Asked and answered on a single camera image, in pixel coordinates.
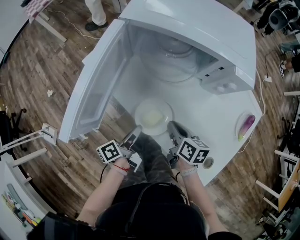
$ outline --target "electric cable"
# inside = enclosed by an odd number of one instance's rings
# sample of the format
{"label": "electric cable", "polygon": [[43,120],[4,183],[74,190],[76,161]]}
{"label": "electric cable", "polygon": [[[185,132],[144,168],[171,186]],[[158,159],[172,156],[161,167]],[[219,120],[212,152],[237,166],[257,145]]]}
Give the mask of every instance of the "electric cable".
{"label": "electric cable", "polygon": [[177,181],[177,176],[180,174],[180,172],[176,173],[176,176],[175,176],[175,180]]}
{"label": "electric cable", "polygon": [[102,172],[101,172],[100,183],[102,182],[102,176],[103,176],[104,170],[105,170],[105,168],[106,168],[108,165],[109,165],[109,163],[105,165],[105,167],[103,168],[103,170],[102,170]]}
{"label": "electric cable", "polygon": [[91,37],[91,36],[88,36],[88,35],[84,35],[78,28],[76,28],[76,26],[70,22],[70,20],[66,17],[66,15],[61,12],[61,11],[54,11],[54,10],[47,10],[47,9],[44,9],[46,12],[53,12],[53,13],[62,13],[64,15],[64,17],[67,19],[67,21],[69,22],[69,24],[73,25],[73,27],[84,37],[88,37],[88,38],[92,38],[92,39],[100,39],[100,37]]}
{"label": "electric cable", "polygon": [[[260,96],[260,98],[259,98],[259,101],[258,101],[258,104],[260,104],[260,102],[261,102],[261,100],[262,100],[262,104],[263,104],[263,114],[262,114],[261,117],[263,117],[263,116],[265,115],[265,113],[266,113],[266,104],[265,104],[264,99],[263,99],[263,82],[264,82],[264,80],[262,81],[261,77],[259,76],[259,73],[258,73],[257,69],[256,69],[256,73],[257,73],[258,79],[259,79],[260,94],[261,94],[261,96]],[[249,137],[249,140],[248,140],[247,144],[245,145],[243,151],[246,149],[246,147],[247,147],[248,144],[250,143],[251,137],[252,137],[253,133],[254,133],[254,129],[253,129],[253,131],[252,131],[252,133],[251,133],[251,135],[250,135],[250,137]]]}
{"label": "electric cable", "polygon": [[118,0],[118,2],[119,2],[119,5],[120,5],[120,13],[122,13],[122,8],[121,8],[120,1]]}
{"label": "electric cable", "polygon": [[267,78],[269,77],[269,73],[268,73],[268,65],[267,65],[267,56],[272,53],[273,51],[270,51],[269,53],[267,53],[265,56],[264,56],[264,64],[266,66],[266,71],[267,71]]}
{"label": "electric cable", "polygon": [[261,19],[261,17],[257,18],[256,20],[253,21],[253,23],[255,23],[257,20]]}

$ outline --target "white power cord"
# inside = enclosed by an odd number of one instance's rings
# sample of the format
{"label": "white power cord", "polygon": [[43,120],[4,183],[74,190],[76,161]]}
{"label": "white power cord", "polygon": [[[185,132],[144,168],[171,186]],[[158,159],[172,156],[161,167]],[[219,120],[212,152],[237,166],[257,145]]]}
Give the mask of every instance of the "white power cord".
{"label": "white power cord", "polygon": [[92,38],[92,39],[100,39],[99,37],[91,37],[91,36],[88,36],[88,35],[84,35],[78,28],[76,28],[76,26],[73,24],[73,23],[71,23],[70,22],[70,20],[66,17],[66,15],[63,13],[63,12],[61,12],[61,11],[54,11],[54,10],[47,10],[47,9],[44,9],[46,12],[53,12],[53,13],[62,13],[63,15],[64,15],[64,17],[67,19],[67,21],[69,22],[69,24],[71,24],[71,25],[73,25],[74,26],[74,28],[77,30],[77,31],[79,31],[79,33],[82,35],[82,36],[84,36],[84,37],[88,37],[88,38]]}
{"label": "white power cord", "polygon": [[[258,75],[259,86],[260,86],[260,92],[261,92],[261,96],[260,96],[260,98],[259,98],[258,104],[260,104],[260,102],[261,102],[261,100],[262,100],[262,104],[263,104],[263,114],[262,114],[261,117],[263,117],[264,114],[266,113],[266,104],[265,104],[264,99],[263,99],[263,82],[264,82],[265,79],[262,81],[261,77],[259,76],[259,73],[258,73],[257,69],[256,69],[256,73],[257,73],[257,75]],[[244,147],[243,151],[246,149],[246,147],[247,147],[248,144],[250,143],[251,137],[252,137],[252,134],[253,134],[253,133],[254,133],[254,129],[253,129],[253,131],[252,131],[252,133],[251,133],[251,135],[250,135],[250,137],[249,137],[249,140],[248,140],[246,146]]]}

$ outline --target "camouflage pants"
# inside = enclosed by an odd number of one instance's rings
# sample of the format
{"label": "camouflage pants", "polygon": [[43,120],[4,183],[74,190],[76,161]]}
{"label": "camouflage pants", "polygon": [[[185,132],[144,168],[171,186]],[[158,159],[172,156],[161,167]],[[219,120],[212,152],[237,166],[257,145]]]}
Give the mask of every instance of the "camouflage pants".
{"label": "camouflage pants", "polygon": [[141,133],[132,149],[139,154],[142,163],[136,172],[128,172],[120,189],[135,184],[155,182],[172,183],[178,186],[170,163],[163,155],[161,147],[152,137]]}

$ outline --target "refrigerator door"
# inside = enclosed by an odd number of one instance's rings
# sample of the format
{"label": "refrigerator door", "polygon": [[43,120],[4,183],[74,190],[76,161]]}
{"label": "refrigerator door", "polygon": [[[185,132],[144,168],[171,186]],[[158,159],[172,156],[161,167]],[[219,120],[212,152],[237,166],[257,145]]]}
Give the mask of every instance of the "refrigerator door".
{"label": "refrigerator door", "polygon": [[125,22],[114,20],[97,43],[77,80],[60,128],[59,139],[98,129],[114,86],[132,53]]}

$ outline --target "white plate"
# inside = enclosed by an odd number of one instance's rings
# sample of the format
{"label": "white plate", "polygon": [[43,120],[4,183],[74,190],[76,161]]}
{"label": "white plate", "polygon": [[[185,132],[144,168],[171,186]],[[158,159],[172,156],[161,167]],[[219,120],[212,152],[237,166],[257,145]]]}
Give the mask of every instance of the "white plate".
{"label": "white plate", "polygon": [[142,131],[157,136],[167,130],[169,121],[173,120],[171,107],[164,101],[148,98],[142,101],[135,110],[135,123],[142,126]]}

